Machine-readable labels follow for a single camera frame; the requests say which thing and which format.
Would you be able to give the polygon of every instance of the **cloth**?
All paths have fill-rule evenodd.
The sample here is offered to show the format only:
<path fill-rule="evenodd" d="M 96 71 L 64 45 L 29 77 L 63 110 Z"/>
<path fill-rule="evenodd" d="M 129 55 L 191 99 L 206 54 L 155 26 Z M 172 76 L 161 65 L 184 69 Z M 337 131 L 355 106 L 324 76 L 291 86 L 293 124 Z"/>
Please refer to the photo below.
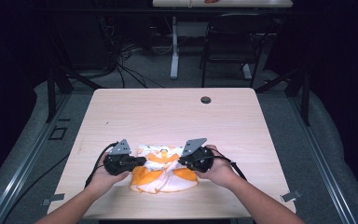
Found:
<path fill-rule="evenodd" d="M 144 166 L 132 171 L 130 188 L 138 192 L 177 192 L 198 184 L 197 175 L 178 162 L 183 147 L 141 145 L 138 157 L 146 157 Z"/>

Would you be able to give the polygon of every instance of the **black chair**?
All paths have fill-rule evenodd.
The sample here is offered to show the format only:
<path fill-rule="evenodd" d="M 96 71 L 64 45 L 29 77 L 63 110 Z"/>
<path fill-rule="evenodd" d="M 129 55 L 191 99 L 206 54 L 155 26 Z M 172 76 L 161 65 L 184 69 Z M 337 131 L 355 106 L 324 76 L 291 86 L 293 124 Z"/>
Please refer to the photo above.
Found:
<path fill-rule="evenodd" d="M 258 61 L 271 32 L 273 20 L 263 14 L 225 13 L 214 17 L 208 24 L 200 68 L 202 85 L 205 84 L 206 63 L 238 63 L 241 69 L 254 63 L 250 87 L 253 87 Z"/>

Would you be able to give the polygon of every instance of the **orange fabric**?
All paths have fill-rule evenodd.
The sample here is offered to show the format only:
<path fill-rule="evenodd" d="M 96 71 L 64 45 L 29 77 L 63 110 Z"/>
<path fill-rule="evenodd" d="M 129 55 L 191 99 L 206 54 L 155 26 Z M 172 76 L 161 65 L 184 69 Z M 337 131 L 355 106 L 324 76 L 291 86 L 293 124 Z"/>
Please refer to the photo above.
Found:
<path fill-rule="evenodd" d="M 173 170 L 173 173 L 183 179 L 190 180 L 190 181 L 197 181 L 196 173 L 194 173 L 194 171 L 191 171 L 187 168 Z"/>
<path fill-rule="evenodd" d="M 174 154 L 173 156 L 171 156 L 169 158 L 159 158 L 159 157 L 155 156 L 153 153 L 149 153 L 147 155 L 147 159 L 150 160 L 150 161 L 154 161 L 154 162 L 164 164 L 164 163 L 167 163 L 167 162 L 177 161 L 179 159 L 179 155 Z"/>
<path fill-rule="evenodd" d="M 137 166 L 132 170 L 131 185 L 144 185 L 153 182 L 162 174 L 162 170 L 149 172 L 144 166 Z"/>

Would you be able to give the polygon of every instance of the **person's arm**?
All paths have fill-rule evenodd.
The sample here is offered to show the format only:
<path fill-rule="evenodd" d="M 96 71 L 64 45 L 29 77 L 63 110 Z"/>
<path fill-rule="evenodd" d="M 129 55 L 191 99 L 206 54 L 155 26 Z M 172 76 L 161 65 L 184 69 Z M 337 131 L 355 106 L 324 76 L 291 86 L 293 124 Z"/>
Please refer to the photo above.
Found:
<path fill-rule="evenodd" d="M 206 147 L 217 151 L 215 146 L 208 145 Z M 219 156 L 218 152 L 214 150 L 213 154 Z M 304 223 L 284 205 L 235 174 L 227 161 L 215 159 L 211 170 L 205 173 L 196 173 L 200 178 L 210 179 L 215 184 L 232 191 L 257 224 Z"/>
<path fill-rule="evenodd" d="M 105 156 L 106 154 L 100 159 L 99 166 L 103 165 Z M 36 223 L 77 223 L 97 199 L 129 173 L 126 171 L 120 175 L 110 175 L 103 166 L 98 168 L 85 189 Z"/>

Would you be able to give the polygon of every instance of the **gray floor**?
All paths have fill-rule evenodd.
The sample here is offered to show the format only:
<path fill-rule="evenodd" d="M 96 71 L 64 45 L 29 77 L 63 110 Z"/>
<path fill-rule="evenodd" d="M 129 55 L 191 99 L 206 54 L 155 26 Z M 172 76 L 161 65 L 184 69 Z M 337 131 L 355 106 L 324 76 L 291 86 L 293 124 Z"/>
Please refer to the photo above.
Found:
<path fill-rule="evenodd" d="M 199 87 L 200 42 L 196 39 L 187 39 L 180 47 L 179 78 L 176 80 L 170 79 L 171 51 L 159 54 L 154 51 L 133 50 L 131 57 L 124 62 L 124 65 L 153 79 L 165 88 Z M 263 55 L 263 62 L 266 57 L 267 53 Z M 264 83 L 263 80 L 275 76 L 273 72 L 264 71 L 257 77 L 255 86 L 260 86 Z M 142 88 L 128 74 L 124 75 L 124 79 L 126 88 Z M 107 88 L 122 87 L 118 72 L 93 80 Z M 10 207 L 17 194 L 20 195 L 41 174 L 71 150 L 92 95 L 89 87 L 76 80 L 72 82 L 75 87 L 73 94 L 65 96 L 58 92 L 62 107 L 50 126 L 45 123 L 48 115 L 46 83 L 35 88 L 38 101 L 34 113 L 0 170 L 0 222 L 7 211 L 2 204 Z M 145 82 L 149 88 L 159 88 L 158 85 L 148 80 Z M 248 85 L 249 81 L 243 80 L 238 67 L 232 65 L 209 67 L 207 87 L 247 87 Z M 297 99 L 287 98 L 282 93 L 284 87 L 283 83 L 257 96 L 289 188 L 290 190 L 298 189 L 303 194 L 296 201 L 298 215 L 307 223 L 345 223 L 345 218 L 342 218 L 337 210 L 335 201 L 332 200 L 332 192 L 326 186 L 327 182 L 321 175 L 321 168 L 315 160 L 314 145 L 305 131 L 308 130 L 317 140 L 318 147 L 345 199 L 344 202 L 348 204 L 354 220 L 358 223 L 358 183 L 343 160 L 342 145 L 333 121 L 324 110 L 323 104 L 312 94 L 310 98 L 311 125 L 310 128 L 304 128 L 297 115 Z M 48 140 L 55 125 L 67 130 L 62 140 Z M 47 138 L 39 138 L 41 133 Z M 16 176 L 24 160 L 32 154 L 33 150 L 38 150 L 39 153 L 33 154 L 35 163 L 30 165 L 30 172 L 23 176 L 24 182 L 20 182 L 17 186 L 21 189 L 20 192 L 8 188 L 13 183 L 13 176 Z M 64 164 L 65 162 L 60 163 L 25 194 L 8 216 L 7 223 L 33 223 L 46 214 L 48 208 L 40 203 L 54 194 Z M 346 223 L 354 223 L 354 221 L 350 219 Z"/>

